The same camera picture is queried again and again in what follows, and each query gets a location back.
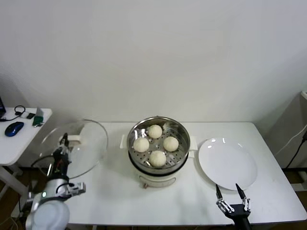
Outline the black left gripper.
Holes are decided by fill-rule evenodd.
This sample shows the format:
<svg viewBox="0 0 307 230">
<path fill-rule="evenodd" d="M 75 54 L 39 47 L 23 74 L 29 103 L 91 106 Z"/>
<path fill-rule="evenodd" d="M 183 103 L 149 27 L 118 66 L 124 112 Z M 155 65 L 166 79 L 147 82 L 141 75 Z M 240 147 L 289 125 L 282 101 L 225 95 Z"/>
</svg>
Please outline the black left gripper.
<svg viewBox="0 0 307 230">
<path fill-rule="evenodd" d="M 69 140 L 68 133 L 64 133 L 63 138 L 59 141 L 59 148 L 52 154 L 54 162 L 52 166 L 51 176 L 67 176 L 69 159 Z"/>
</svg>

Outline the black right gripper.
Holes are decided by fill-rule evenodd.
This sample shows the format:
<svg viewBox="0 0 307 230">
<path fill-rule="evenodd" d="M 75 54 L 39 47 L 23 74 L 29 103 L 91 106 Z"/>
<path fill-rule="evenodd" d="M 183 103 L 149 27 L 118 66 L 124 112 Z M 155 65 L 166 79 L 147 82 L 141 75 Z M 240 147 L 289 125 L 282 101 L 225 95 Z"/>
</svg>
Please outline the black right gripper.
<svg viewBox="0 0 307 230">
<path fill-rule="evenodd" d="M 219 209 L 223 212 L 226 213 L 226 217 L 230 219 L 243 219 L 243 218 L 248 218 L 250 215 L 250 199 L 246 197 L 244 191 L 240 188 L 238 184 L 236 184 L 236 188 L 238 191 L 238 194 L 242 200 L 242 204 L 235 204 L 235 205 L 228 205 L 225 200 L 223 199 L 222 193 L 220 191 L 219 186 L 216 184 L 216 196 L 217 196 L 217 201 L 216 205 L 219 207 Z"/>
</svg>

